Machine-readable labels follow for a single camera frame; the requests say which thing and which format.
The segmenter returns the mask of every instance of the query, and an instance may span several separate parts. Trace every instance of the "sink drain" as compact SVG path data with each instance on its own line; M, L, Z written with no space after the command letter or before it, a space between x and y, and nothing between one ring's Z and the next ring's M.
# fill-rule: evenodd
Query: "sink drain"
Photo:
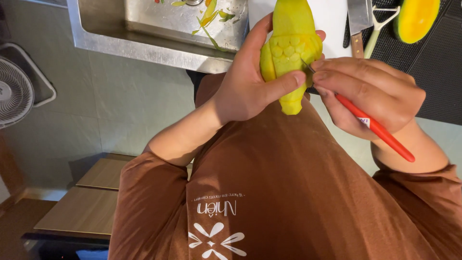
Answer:
M190 6L198 5L202 2L202 0L186 0L186 4Z

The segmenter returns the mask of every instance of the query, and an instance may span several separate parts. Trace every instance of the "white fan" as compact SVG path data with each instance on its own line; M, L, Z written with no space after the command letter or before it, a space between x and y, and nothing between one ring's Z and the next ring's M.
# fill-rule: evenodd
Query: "white fan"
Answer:
M34 104L34 88L30 79L20 67L0 56L0 129L23 119L32 107L44 105L56 98L55 88L26 52L14 43L3 44L0 50L8 47L19 51L53 94L50 98Z

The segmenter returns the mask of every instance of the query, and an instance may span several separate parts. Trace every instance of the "person's left hand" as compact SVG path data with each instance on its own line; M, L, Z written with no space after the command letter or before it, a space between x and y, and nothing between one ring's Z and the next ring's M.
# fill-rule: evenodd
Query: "person's left hand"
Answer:
M222 124L245 121L258 115L270 103L296 90L306 80L300 70L265 83L260 74L260 49L273 30L273 13L261 19L250 31L226 73L220 88L209 100L215 104ZM316 31L324 40L326 33Z

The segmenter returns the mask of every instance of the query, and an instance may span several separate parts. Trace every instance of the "brown shirt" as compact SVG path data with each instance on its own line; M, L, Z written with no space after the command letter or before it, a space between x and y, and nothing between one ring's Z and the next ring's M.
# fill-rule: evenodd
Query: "brown shirt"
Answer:
M370 177L311 104L227 124L186 168L122 171L109 259L462 259L456 167Z

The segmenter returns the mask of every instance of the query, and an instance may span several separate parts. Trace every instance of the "forearm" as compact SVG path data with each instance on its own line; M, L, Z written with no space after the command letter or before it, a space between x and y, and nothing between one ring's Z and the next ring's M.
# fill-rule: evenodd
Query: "forearm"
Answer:
M414 155L415 162L408 162L382 140L372 141L372 156L384 166L404 173L429 173L449 164L443 150L419 127L415 119L393 136ZM384 168L380 163L377 164L379 168Z
M144 151L151 151L173 165L186 166L223 125L211 99L156 134Z

